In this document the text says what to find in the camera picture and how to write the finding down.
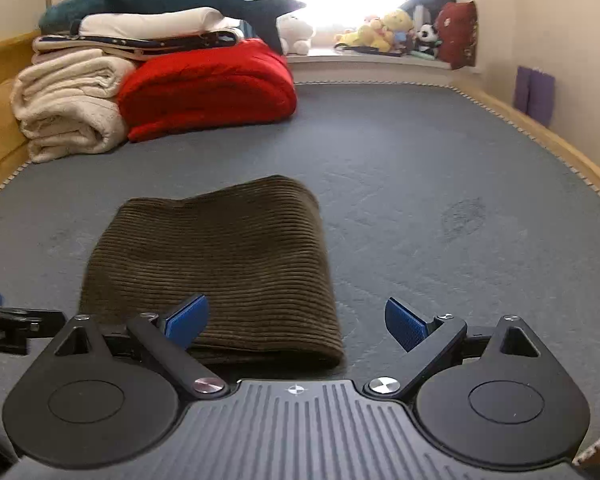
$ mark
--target red pillow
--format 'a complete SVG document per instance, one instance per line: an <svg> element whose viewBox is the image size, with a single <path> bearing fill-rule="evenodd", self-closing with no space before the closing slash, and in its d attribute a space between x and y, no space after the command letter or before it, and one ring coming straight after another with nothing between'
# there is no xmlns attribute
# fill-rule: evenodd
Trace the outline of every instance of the red pillow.
<svg viewBox="0 0 600 480"><path fill-rule="evenodd" d="M261 40L167 54L130 74L118 94L131 141L214 126L270 123L296 110L284 57Z"/></svg>
<svg viewBox="0 0 600 480"><path fill-rule="evenodd" d="M442 45L438 59L451 63L451 68L475 66L475 47L478 41L478 12L474 2L445 4L436 19Z"/></svg>

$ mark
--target white teddy bear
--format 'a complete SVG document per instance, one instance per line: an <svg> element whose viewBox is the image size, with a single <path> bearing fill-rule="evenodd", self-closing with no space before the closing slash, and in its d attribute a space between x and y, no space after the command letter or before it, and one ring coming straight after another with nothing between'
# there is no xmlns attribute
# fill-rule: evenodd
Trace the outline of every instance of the white teddy bear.
<svg viewBox="0 0 600 480"><path fill-rule="evenodd" d="M311 38L315 34L309 23L292 14L278 18L280 43L285 54L301 54L306 56L311 48Z"/></svg>

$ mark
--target blue stuffed whale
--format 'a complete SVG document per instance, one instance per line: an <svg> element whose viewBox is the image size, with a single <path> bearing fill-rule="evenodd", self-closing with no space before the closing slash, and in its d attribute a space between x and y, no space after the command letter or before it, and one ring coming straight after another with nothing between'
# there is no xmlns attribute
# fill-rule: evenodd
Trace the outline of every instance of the blue stuffed whale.
<svg viewBox="0 0 600 480"><path fill-rule="evenodd" d="M69 31L74 22L90 14L161 14L211 7L223 16L249 23L270 48L282 54L276 19L304 5L297 0L64 0L49 7L38 25L43 34L54 34Z"/></svg>

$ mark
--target folded red quilt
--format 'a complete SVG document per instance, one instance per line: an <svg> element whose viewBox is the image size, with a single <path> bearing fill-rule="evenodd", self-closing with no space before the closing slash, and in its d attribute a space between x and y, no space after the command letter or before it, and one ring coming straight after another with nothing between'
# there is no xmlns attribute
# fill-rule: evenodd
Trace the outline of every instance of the folded red quilt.
<svg viewBox="0 0 600 480"><path fill-rule="evenodd" d="M261 40L167 54L146 62L118 94L131 141L213 126L269 123L296 110L284 57Z"/></svg>

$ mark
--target purple object on wall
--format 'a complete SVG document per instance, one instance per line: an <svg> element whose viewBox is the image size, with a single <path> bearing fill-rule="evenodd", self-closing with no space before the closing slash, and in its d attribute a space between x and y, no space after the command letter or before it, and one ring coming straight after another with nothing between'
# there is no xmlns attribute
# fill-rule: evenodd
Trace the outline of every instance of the purple object on wall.
<svg viewBox="0 0 600 480"><path fill-rule="evenodd" d="M525 66L518 67L514 107L543 126L549 127L554 114L555 77Z"/></svg>

